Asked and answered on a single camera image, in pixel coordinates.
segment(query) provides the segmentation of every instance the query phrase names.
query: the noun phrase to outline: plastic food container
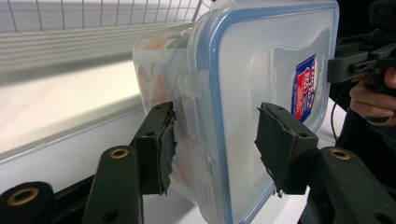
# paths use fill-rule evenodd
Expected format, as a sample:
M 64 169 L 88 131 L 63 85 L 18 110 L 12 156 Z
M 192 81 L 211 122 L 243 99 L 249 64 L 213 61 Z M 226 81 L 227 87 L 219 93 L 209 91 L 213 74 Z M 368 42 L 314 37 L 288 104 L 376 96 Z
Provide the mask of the plastic food container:
M 208 223 L 249 223 L 273 192 L 254 145 L 262 102 L 320 126 L 337 25 L 335 1 L 233 1 L 136 41 L 146 112 L 177 113 L 172 186 Z

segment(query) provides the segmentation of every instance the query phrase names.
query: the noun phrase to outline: finger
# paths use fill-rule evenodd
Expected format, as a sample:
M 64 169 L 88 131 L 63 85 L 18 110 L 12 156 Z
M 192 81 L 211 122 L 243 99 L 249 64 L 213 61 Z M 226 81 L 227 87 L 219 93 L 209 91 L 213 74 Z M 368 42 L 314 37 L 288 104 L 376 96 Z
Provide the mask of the finger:
M 373 105 L 387 110 L 396 110 L 396 98 L 393 96 L 379 94 L 372 91 L 363 82 L 356 85 L 349 92 L 352 100 Z
M 389 88 L 396 89 L 396 69 L 395 67 L 390 67 L 384 76 L 385 85 Z
M 396 124 L 396 116 L 393 115 L 392 117 L 389 117 L 387 119 L 387 121 L 382 122 L 382 123 L 376 123 L 376 122 L 370 122 L 370 123 L 373 124 L 374 126 L 377 126 L 377 127 L 395 126 L 395 124 Z
M 373 105 L 367 105 L 360 101 L 351 100 L 350 108 L 362 117 L 375 117 L 375 118 L 388 118 L 393 116 L 393 110 L 376 107 Z
M 371 75 L 364 75 L 364 76 L 353 78 L 352 82 L 365 81 L 367 83 L 370 83 L 371 80 L 372 80 L 372 76 Z

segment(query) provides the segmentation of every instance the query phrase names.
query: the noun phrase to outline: container lid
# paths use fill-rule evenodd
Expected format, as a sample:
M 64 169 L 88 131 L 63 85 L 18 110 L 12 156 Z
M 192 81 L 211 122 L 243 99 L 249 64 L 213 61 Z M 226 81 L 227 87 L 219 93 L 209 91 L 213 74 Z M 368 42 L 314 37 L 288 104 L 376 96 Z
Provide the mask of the container lid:
M 208 222 L 249 223 L 272 193 L 254 145 L 261 102 L 289 108 L 313 131 L 320 126 L 337 24 L 331 0 L 234 1 L 194 24 L 188 66 L 201 82 L 214 189 L 197 198 L 214 197 L 218 216 L 201 209 Z

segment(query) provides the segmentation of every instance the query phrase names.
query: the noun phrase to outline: brass bolt hole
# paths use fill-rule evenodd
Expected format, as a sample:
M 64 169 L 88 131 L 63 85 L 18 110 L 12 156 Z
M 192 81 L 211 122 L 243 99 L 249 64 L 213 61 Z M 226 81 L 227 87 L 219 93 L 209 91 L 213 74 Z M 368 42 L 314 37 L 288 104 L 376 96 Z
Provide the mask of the brass bolt hole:
M 37 195 L 37 188 L 20 189 L 8 198 L 7 203 L 10 206 L 23 205 L 32 201 Z
M 377 221 L 379 221 L 380 223 L 384 223 L 384 224 L 393 224 L 392 219 L 387 216 L 386 214 L 382 214 L 382 213 L 375 213 L 374 217 Z
M 331 151 L 331 153 L 337 159 L 344 160 L 344 161 L 350 160 L 350 156 L 347 153 L 345 153 L 345 151 L 342 151 L 339 149 L 333 149 Z
M 110 153 L 110 157 L 113 159 L 121 159 L 128 155 L 128 150 L 123 148 L 114 149 Z
M 111 223 L 115 221 L 119 217 L 119 212 L 113 210 L 108 211 L 104 215 L 102 215 L 102 222 L 104 223 Z

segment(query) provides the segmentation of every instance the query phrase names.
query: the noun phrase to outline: black cable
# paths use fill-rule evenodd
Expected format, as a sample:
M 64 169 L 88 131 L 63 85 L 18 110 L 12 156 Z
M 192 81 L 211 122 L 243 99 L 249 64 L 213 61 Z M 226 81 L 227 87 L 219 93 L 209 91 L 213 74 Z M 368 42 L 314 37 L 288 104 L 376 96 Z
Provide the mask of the black cable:
M 332 125 L 332 135 L 334 136 L 335 144 L 338 142 L 338 137 L 337 137 L 337 134 L 335 133 L 335 129 L 334 129 L 334 121 L 333 121 L 334 111 L 335 111 L 335 107 L 337 106 L 338 101 L 340 100 L 341 96 L 344 94 L 344 91 L 349 88 L 350 84 L 351 84 L 351 82 L 347 83 L 345 85 L 345 87 L 343 89 L 341 89 L 341 91 L 338 94 L 337 98 L 335 98 L 334 105 L 332 106 L 330 124 Z

